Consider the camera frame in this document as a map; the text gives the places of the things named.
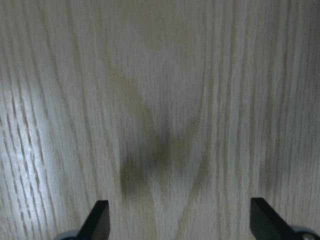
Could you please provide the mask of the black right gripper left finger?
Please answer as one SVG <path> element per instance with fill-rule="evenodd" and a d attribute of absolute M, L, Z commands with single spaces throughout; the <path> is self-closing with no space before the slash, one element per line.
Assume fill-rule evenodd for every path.
<path fill-rule="evenodd" d="M 77 240 L 108 240 L 111 232 L 108 200 L 98 200 L 76 235 Z"/>

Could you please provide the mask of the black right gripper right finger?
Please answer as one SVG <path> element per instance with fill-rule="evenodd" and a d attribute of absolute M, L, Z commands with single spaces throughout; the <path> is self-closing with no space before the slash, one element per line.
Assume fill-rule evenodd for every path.
<path fill-rule="evenodd" d="M 297 240 L 294 230 L 262 197 L 250 199 L 250 230 L 256 240 Z"/>

